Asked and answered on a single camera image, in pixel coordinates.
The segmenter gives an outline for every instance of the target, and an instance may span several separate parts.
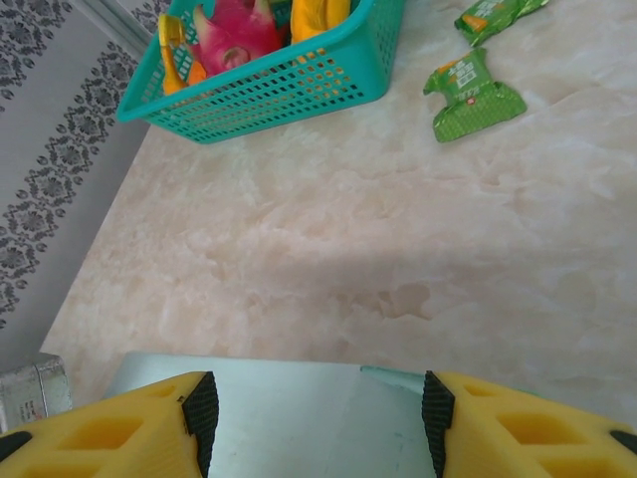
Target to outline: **marble countertop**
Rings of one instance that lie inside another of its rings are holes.
[[[152,128],[44,345],[452,369],[637,425],[637,3],[485,45],[529,111],[441,145],[469,0],[407,0],[382,100],[201,146]]]

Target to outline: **teal plastic basket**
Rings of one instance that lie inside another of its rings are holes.
[[[180,17],[196,41],[192,11],[203,0],[175,0],[168,14]],[[214,1],[205,3],[212,14]],[[159,40],[154,36],[117,110],[121,121],[143,119],[199,143],[211,143],[292,121],[373,102],[389,88],[405,0],[352,0],[337,28],[281,49],[242,67],[165,96]],[[278,4],[279,23],[291,2]],[[186,78],[192,59],[174,52]]]

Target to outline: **dragon fruit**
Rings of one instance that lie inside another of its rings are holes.
[[[268,0],[217,0],[210,19],[198,5],[193,21],[199,43],[192,53],[209,77],[283,47]]]

